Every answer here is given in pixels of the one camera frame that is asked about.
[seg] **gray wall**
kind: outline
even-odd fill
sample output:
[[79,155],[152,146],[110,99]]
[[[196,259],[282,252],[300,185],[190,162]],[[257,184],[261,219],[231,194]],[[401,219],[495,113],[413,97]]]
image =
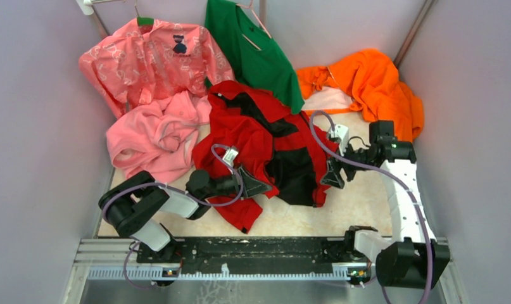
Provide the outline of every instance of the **gray wall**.
[[[140,0],[142,16],[204,24],[207,0]],[[249,0],[237,0],[249,4]],[[259,1],[254,0],[258,12]],[[327,65],[364,48],[394,57],[423,0],[267,0],[267,28],[295,68]],[[110,31],[136,16],[134,2],[96,5]]]
[[511,1],[440,0],[401,74],[423,98],[419,180],[471,303],[511,303]]
[[113,115],[81,76],[75,1],[0,1],[0,303],[59,303],[110,171]]

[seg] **sleeve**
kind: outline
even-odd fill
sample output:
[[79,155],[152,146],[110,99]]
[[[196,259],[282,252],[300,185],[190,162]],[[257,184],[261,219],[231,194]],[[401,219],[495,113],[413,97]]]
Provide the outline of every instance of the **sleeve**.
[[292,114],[300,113],[304,105],[304,99],[300,93],[296,73],[291,68],[291,72],[284,72],[273,81],[274,96],[284,105],[290,107]]
[[201,27],[201,48],[203,59],[206,62],[205,74],[212,84],[219,84],[225,80],[235,80],[233,69],[224,53],[209,31]]
[[122,105],[111,95],[107,90],[105,81],[108,78],[107,72],[101,71],[101,65],[98,66],[98,56],[101,46],[94,46],[89,51],[85,52],[79,59],[79,68],[84,76],[88,79],[91,85],[97,92],[104,98],[106,104],[116,118],[120,118],[125,111],[122,111]]

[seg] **red jacket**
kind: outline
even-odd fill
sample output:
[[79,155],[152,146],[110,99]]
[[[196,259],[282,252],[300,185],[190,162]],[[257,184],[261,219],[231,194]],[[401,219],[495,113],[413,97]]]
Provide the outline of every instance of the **red jacket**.
[[[313,139],[303,112],[292,115],[271,92],[230,80],[211,87],[208,100],[212,105],[211,132],[192,152],[196,168],[207,170],[213,178],[229,175],[210,147],[216,143],[235,146],[239,150],[235,166],[242,164],[257,179],[271,184],[272,190],[265,193],[268,198],[278,196],[291,205],[324,205],[324,191],[329,186],[319,181],[327,170],[327,155]],[[326,139],[325,132],[318,127],[316,130],[328,147],[337,149],[335,143]],[[229,200],[209,199],[211,203]],[[253,199],[216,210],[245,233],[262,212]]]

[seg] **pink shirt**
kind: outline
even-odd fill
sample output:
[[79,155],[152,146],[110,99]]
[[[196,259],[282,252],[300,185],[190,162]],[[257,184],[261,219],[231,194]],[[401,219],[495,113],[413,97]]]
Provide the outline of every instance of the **pink shirt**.
[[212,84],[234,80],[206,28],[157,19],[142,27],[133,19],[85,52],[79,65],[117,118],[185,90],[202,97],[205,77]]
[[208,124],[211,106],[206,96],[188,91],[138,106],[106,132],[114,167],[126,178],[146,170],[160,182],[172,182],[192,167],[198,127]]

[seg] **orange shirt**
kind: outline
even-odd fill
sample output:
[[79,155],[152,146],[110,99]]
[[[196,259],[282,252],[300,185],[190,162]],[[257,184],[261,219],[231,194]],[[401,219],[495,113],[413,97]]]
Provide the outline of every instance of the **orange shirt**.
[[389,57],[375,49],[349,55],[329,66],[313,66],[296,71],[304,99],[323,86],[338,87],[353,98],[348,109],[362,111],[368,122],[392,120],[400,141],[413,141],[423,129],[423,104],[412,90],[399,81],[399,71]]

